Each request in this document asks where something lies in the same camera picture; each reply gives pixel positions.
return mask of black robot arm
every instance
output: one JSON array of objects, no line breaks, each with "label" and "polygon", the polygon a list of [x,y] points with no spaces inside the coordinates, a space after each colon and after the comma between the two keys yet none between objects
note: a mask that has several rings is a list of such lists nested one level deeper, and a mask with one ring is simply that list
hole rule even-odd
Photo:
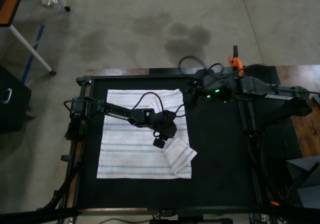
[{"label": "black robot arm", "polygon": [[128,109],[105,100],[93,99],[90,96],[76,97],[72,99],[71,103],[71,121],[65,134],[67,140],[83,138],[85,130],[82,129],[81,122],[98,114],[126,120],[137,128],[150,128],[156,138],[153,145],[158,148],[163,148],[165,141],[173,138],[177,131],[177,126],[174,123],[176,114],[169,110],[155,113],[152,108]]},{"label": "black robot arm", "polygon": [[200,69],[183,92],[186,111],[196,106],[198,98],[212,102],[255,101],[257,99],[284,100],[284,104],[265,117],[265,125],[290,116],[307,116],[312,112],[310,92],[301,86],[284,86],[265,83],[251,76],[238,76],[238,72],[216,73],[211,69]]}]

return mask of orange clamp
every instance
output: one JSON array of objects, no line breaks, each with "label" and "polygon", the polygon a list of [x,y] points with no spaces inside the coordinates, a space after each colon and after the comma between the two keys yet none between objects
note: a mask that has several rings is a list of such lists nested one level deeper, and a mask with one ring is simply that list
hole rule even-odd
[{"label": "orange clamp", "polygon": [[[233,58],[228,57],[228,61],[229,61],[229,64],[232,68],[240,69],[240,68],[244,67],[244,65],[242,64],[242,61],[238,58],[238,46],[237,45],[233,46]],[[241,70],[241,71],[239,71],[238,74],[241,77],[244,74],[244,71]]]}]

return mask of black cable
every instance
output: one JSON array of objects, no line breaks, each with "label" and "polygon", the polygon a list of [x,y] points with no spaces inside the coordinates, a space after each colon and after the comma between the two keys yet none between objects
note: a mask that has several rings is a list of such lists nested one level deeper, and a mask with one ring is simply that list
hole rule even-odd
[{"label": "black cable", "polygon": [[106,222],[110,222],[110,221],[120,221],[120,222],[123,222],[123,223],[128,223],[128,224],[140,224],[140,223],[146,223],[146,222],[150,222],[152,221],[153,219],[149,219],[149,220],[142,220],[142,221],[128,221],[128,220],[122,220],[122,219],[118,219],[118,218],[111,218],[111,219],[107,219],[107,220],[104,220],[104,221],[101,221],[99,222],[98,224],[103,224],[103,223],[106,223]]},{"label": "black cable", "polygon": [[132,108],[132,110],[134,110],[134,109],[140,104],[140,102],[141,102],[142,99],[145,97],[145,95],[148,95],[148,94],[153,94],[153,95],[155,95],[155,96],[159,99],[159,102],[160,102],[160,105],[161,105],[161,109],[162,109],[162,111],[164,111],[164,110],[165,110],[165,109],[164,109],[164,105],[162,104],[162,101],[161,101],[160,96],[158,96],[157,93],[154,93],[154,92],[152,92],[152,91],[148,91],[148,92],[146,92],[145,94],[143,94],[143,95],[140,97],[139,101],[138,101],[138,102],[135,104],[135,106]]},{"label": "black cable", "polygon": [[178,70],[179,70],[179,72],[181,72],[181,74],[183,74],[183,75],[187,75],[187,74],[185,74],[185,73],[182,71],[182,69],[181,69],[181,64],[182,64],[182,63],[184,62],[184,60],[186,60],[186,59],[195,60],[195,61],[196,61],[197,63],[199,63],[203,68],[207,69],[207,66],[205,65],[205,63],[204,63],[201,59],[199,59],[198,57],[196,57],[196,56],[194,56],[194,55],[187,55],[187,56],[181,58],[180,61],[179,61],[179,63],[178,63]]},{"label": "black cable", "polygon": [[158,138],[158,137],[160,137],[160,133],[159,133],[159,135],[156,135],[156,130],[153,132],[153,136],[155,137],[155,138]]},{"label": "black cable", "polygon": [[67,103],[72,103],[72,100],[66,100],[63,102],[63,105],[65,106],[65,108],[67,108],[68,111],[71,112],[70,108],[67,106]]},{"label": "black cable", "polygon": [[215,64],[212,64],[208,69],[211,69],[215,66],[220,66],[221,67],[221,71],[219,71],[219,73],[223,73],[225,71],[225,66],[222,65],[221,63],[215,63]]},{"label": "black cable", "polygon": [[181,104],[181,105],[177,108],[177,110],[175,110],[175,117],[176,117],[176,118],[183,118],[183,117],[185,117],[185,116],[188,114],[188,112],[187,112],[186,110],[184,110],[184,111],[186,111],[186,112],[185,112],[183,115],[177,115],[179,109],[182,108],[184,105],[185,105],[185,104]]}]

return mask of black work surface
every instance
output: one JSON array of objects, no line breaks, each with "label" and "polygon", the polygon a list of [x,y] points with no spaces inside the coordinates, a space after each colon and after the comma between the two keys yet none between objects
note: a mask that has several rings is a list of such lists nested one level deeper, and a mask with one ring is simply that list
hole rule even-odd
[{"label": "black work surface", "polygon": [[[174,90],[185,77],[95,79],[93,97],[108,89]],[[97,179],[104,116],[88,123],[77,208],[183,208],[254,206],[241,120],[236,103],[199,101],[186,116],[190,146],[197,151],[191,179]]]}]

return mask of white towel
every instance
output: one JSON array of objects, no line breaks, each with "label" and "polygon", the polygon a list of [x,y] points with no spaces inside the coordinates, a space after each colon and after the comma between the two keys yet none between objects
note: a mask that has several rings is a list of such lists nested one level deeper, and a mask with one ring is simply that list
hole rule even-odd
[{"label": "white towel", "polygon": [[[146,92],[157,93],[165,110],[175,112],[183,104],[183,95],[177,90],[108,90],[107,101],[132,109]],[[137,108],[153,108],[161,111],[158,98],[147,94]],[[177,113],[185,113],[181,107]],[[191,160],[197,154],[189,146],[185,117],[174,120],[177,131],[174,138],[160,149],[153,145],[153,130],[138,128],[128,121],[106,115],[96,177],[98,179],[190,179]]]}]

